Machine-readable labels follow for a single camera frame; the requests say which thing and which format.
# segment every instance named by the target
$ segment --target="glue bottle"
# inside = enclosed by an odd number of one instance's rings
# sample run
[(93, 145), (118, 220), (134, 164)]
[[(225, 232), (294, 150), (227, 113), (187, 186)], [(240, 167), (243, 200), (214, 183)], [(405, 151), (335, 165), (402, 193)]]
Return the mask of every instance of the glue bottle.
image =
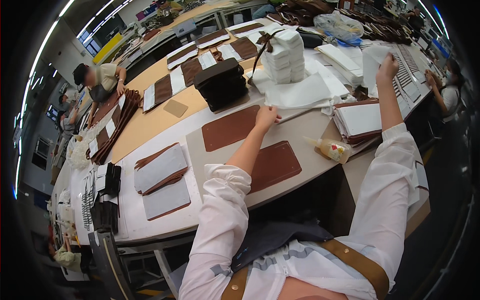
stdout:
[(331, 140), (331, 139), (318, 139), (316, 141), (306, 136), (304, 136), (303, 138), (308, 143), (319, 148), (324, 155), (328, 156), (334, 161), (339, 162), (340, 164), (345, 164), (352, 153), (350, 145), (346, 143), (342, 143), (342, 142)]

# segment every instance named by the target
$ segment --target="brown leather strap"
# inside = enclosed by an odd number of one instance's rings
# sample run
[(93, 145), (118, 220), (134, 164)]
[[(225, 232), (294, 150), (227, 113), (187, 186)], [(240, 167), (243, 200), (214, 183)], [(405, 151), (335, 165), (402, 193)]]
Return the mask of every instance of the brown leather strap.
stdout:
[[(376, 262), (337, 240), (317, 243), (362, 274), (373, 286), (378, 300), (384, 300), (389, 288), (388, 276)], [(241, 300), (247, 284), (248, 267), (233, 274), (221, 300)]]
[(248, 266), (233, 274), (232, 279), (223, 291), (221, 300), (241, 300), (247, 285)]
[(368, 279), (375, 289), (378, 300), (385, 299), (389, 281), (387, 274), (379, 264), (335, 239), (317, 244)]

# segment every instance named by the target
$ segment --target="black cap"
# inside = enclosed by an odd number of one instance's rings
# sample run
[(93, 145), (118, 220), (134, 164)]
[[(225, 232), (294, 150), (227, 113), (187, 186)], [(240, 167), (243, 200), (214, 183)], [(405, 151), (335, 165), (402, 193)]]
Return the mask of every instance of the black cap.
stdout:
[(76, 85), (85, 84), (85, 75), (88, 73), (88, 66), (85, 64), (79, 64), (77, 68), (73, 71), (73, 80), (75, 80)]

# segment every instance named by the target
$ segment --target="beige shirt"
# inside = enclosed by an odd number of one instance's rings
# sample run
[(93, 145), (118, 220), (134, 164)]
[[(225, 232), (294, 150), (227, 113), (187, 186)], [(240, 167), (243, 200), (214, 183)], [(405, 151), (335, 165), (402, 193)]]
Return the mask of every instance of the beige shirt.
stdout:
[(106, 91), (111, 92), (113, 87), (117, 84), (118, 80), (115, 76), (117, 71), (117, 65), (114, 63), (104, 63), (96, 70), (95, 85), (102, 84)]
[(67, 270), (74, 272), (82, 271), (80, 269), (80, 261), (82, 259), (82, 255), (80, 253), (68, 252), (64, 246), (62, 246), (60, 249), (57, 250), (57, 252), (55, 252), (53, 259)]

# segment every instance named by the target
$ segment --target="green shirt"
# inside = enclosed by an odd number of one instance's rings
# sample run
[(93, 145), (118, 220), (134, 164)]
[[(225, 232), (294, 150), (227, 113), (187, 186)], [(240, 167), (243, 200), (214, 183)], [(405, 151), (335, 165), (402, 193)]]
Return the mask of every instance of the green shirt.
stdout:
[(74, 272), (81, 272), (80, 269), (80, 261), (82, 259), (82, 255), (80, 253), (73, 253), (68, 252), (64, 246), (55, 252), (53, 259), (59, 263), (62, 267), (67, 270), (74, 271)]

